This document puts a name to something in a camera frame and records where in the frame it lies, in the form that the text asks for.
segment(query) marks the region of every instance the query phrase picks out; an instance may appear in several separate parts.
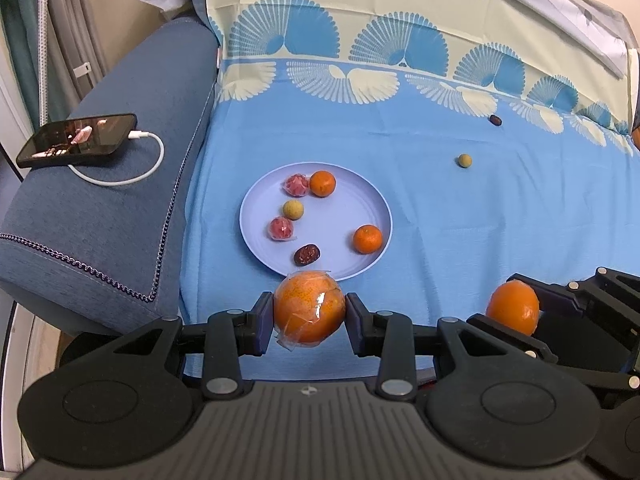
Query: charging cable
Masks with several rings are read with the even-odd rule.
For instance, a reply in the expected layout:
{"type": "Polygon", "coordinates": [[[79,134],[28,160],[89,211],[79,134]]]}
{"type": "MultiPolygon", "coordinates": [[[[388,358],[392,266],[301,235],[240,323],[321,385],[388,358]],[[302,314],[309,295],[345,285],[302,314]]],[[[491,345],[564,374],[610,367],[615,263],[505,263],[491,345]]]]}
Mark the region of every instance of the charging cable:
{"type": "Polygon", "coordinates": [[[131,130],[130,133],[129,133],[129,139],[140,139],[142,137],[153,137],[156,140],[156,142],[158,143],[158,145],[160,146],[160,155],[158,156],[158,160],[156,160],[156,163],[153,165],[153,167],[149,171],[147,171],[146,173],[143,173],[140,176],[136,176],[134,178],[130,178],[129,180],[121,180],[119,182],[105,182],[103,180],[95,180],[94,178],[91,178],[90,176],[86,176],[85,174],[80,173],[72,165],[69,165],[69,169],[71,171],[73,171],[81,179],[86,180],[87,182],[89,182],[91,184],[95,184],[96,186],[107,186],[107,187],[126,186],[127,184],[135,184],[136,182],[140,182],[141,180],[145,180],[148,176],[150,176],[160,166],[160,163],[162,162],[162,159],[164,158],[164,144],[162,143],[162,140],[160,139],[160,137],[158,137],[156,134],[152,134],[151,132],[141,132],[139,130],[131,130]]]}

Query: teal curtain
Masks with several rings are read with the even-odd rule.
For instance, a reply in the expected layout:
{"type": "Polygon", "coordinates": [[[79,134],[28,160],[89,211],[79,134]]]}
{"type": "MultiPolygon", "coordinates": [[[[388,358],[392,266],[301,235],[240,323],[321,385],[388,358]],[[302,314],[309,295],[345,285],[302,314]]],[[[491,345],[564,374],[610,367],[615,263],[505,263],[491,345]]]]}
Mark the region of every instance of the teal curtain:
{"type": "MultiPolygon", "coordinates": [[[[34,131],[39,128],[38,110],[38,0],[0,0],[2,26],[15,75],[34,131]]],[[[49,120],[69,115],[68,105],[55,69],[49,63],[49,120]]]]}

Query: blue sofa armrest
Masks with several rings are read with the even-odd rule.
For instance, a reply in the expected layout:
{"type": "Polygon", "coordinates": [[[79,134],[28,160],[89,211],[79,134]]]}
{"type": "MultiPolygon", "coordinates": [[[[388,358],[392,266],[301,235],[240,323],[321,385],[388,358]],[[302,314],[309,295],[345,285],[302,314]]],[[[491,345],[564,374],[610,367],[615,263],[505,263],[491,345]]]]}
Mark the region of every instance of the blue sofa armrest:
{"type": "MultiPolygon", "coordinates": [[[[25,308],[69,334],[125,333],[178,313],[184,205],[214,101],[217,47],[199,20],[177,18],[73,112],[133,112],[166,153],[130,186],[94,186],[65,167],[28,174],[0,226],[0,287],[25,308]]],[[[152,139],[130,140],[108,166],[82,171],[125,180],[157,157],[152,139]]]]}

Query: black phone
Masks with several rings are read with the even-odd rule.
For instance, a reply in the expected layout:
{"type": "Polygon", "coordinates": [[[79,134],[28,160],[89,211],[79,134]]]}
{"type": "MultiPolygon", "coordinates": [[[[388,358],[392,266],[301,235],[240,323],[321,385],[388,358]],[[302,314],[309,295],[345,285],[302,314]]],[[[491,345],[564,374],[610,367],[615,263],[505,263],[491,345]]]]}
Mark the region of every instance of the black phone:
{"type": "Polygon", "coordinates": [[[101,164],[111,158],[136,127],[134,114],[84,117],[47,123],[27,140],[18,168],[101,164]]]}

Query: plate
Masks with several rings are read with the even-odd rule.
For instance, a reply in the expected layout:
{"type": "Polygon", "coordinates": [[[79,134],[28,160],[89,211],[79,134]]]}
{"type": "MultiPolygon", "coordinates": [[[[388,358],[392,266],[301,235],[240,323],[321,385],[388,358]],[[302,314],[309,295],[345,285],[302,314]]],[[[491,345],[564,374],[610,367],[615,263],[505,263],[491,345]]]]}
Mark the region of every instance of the plate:
{"type": "Polygon", "coordinates": [[[249,250],[283,276],[303,269],[325,270],[337,282],[357,276],[382,257],[392,230],[391,210],[372,183],[351,170],[322,162],[299,162],[270,171],[251,187],[240,206],[240,231],[249,250]],[[311,176],[319,170],[333,173],[335,191],[325,198],[311,193],[299,198],[305,213],[293,222],[295,239],[271,240],[267,227],[273,218],[282,215],[282,205],[292,198],[282,189],[284,180],[292,174],[311,176]],[[357,253],[351,245],[353,233],[365,224],[377,226],[385,241],[372,254],[357,253]],[[293,254],[307,244],[318,246],[320,258],[298,267],[293,263],[293,254]]]}

